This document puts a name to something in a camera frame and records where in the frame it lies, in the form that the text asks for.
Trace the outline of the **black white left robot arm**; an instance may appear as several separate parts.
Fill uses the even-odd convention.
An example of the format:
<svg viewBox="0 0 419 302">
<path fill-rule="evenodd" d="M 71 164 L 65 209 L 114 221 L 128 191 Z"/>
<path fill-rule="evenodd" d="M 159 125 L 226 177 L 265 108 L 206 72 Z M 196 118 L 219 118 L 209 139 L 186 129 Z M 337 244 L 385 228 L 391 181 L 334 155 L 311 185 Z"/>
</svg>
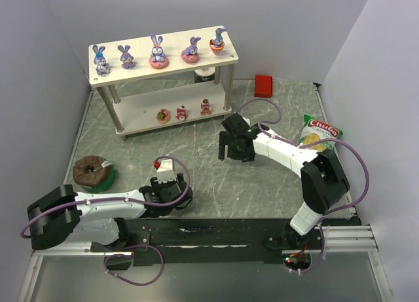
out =
<svg viewBox="0 0 419 302">
<path fill-rule="evenodd" d="M 151 178 L 150 185 L 123 193 L 89 194 L 61 185 L 27 208 L 24 231 L 33 250 L 47 250 L 64 242 L 96 242 L 109 246 L 128 239 L 126 220 L 168 216 L 193 198 L 189 173 L 178 173 L 166 183 Z"/>
</svg>

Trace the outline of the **pink white roll cake toy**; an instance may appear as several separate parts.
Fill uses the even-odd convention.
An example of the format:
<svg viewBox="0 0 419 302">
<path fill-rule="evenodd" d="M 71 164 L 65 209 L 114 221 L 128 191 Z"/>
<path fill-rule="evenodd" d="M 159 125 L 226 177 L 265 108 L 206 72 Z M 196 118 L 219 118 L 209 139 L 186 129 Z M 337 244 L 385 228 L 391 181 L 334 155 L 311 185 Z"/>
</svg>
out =
<svg viewBox="0 0 419 302">
<path fill-rule="evenodd" d="M 185 121 L 188 118 L 187 110 L 184 105 L 176 109 L 176 119 L 179 121 Z"/>
</svg>

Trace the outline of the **purple bunny with red bow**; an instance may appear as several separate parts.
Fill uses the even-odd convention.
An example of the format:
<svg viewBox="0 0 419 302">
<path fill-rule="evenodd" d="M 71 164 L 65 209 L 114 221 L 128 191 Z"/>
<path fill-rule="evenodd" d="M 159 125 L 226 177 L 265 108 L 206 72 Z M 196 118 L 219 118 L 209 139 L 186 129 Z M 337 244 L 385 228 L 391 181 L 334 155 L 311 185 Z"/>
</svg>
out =
<svg viewBox="0 0 419 302">
<path fill-rule="evenodd" d="M 120 56 L 120 61 L 122 62 L 121 66 L 124 69 L 132 69 L 136 66 L 136 62 L 134 61 L 134 57 L 129 53 L 130 45 L 119 45 L 118 50 L 122 53 Z"/>
</svg>

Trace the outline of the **small purple bunny toy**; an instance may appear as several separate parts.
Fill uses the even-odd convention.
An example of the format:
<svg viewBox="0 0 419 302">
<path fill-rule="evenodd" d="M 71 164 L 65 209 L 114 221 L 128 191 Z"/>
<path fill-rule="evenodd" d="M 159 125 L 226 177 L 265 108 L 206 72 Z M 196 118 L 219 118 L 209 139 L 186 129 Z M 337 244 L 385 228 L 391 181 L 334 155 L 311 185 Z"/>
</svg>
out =
<svg viewBox="0 0 419 302">
<path fill-rule="evenodd" d="M 110 73 L 111 68 L 109 63 L 105 59 L 103 52 L 105 50 L 104 46 L 93 45 L 92 50 L 94 51 L 94 64 L 96 66 L 96 73 L 98 75 L 105 75 Z"/>
</svg>

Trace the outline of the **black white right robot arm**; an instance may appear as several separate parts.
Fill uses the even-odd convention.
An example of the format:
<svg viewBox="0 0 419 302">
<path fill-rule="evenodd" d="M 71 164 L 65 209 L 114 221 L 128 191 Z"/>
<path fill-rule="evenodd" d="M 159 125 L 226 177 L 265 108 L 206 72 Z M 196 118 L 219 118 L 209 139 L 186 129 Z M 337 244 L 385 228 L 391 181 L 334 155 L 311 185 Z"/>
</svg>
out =
<svg viewBox="0 0 419 302">
<path fill-rule="evenodd" d="M 249 125 L 235 113 L 222 122 L 218 159 L 251 162 L 257 155 L 286 167 L 301 179 L 302 206 L 289 225 L 294 234 L 307 235 L 350 189 L 337 155 L 291 145 L 265 125 Z"/>
</svg>

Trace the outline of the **strawberry cake toy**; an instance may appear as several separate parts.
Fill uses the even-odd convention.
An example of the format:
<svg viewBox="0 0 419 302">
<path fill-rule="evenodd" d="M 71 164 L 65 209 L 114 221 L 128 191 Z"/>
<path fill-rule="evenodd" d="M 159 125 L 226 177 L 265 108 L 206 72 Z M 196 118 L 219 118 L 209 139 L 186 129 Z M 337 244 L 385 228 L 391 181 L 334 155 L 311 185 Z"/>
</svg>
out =
<svg viewBox="0 0 419 302">
<path fill-rule="evenodd" d="M 211 104 L 208 99 L 203 99 L 202 103 L 200 104 L 200 107 L 201 107 L 201 110 L 200 110 L 201 115 L 211 115 Z"/>
</svg>

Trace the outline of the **pink strawberry bear toy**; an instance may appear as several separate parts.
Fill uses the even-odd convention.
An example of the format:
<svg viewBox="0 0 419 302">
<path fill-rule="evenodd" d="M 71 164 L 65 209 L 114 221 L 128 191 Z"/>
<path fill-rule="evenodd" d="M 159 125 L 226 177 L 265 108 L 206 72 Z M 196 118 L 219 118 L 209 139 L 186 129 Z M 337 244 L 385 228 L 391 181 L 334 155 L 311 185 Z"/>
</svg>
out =
<svg viewBox="0 0 419 302">
<path fill-rule="evenodd" d="M 156 115 L 156 119 L 160 124 L 166 124 L 171 119 L 170 112 L 165 108 L 160 109 Z"/>
</svg>

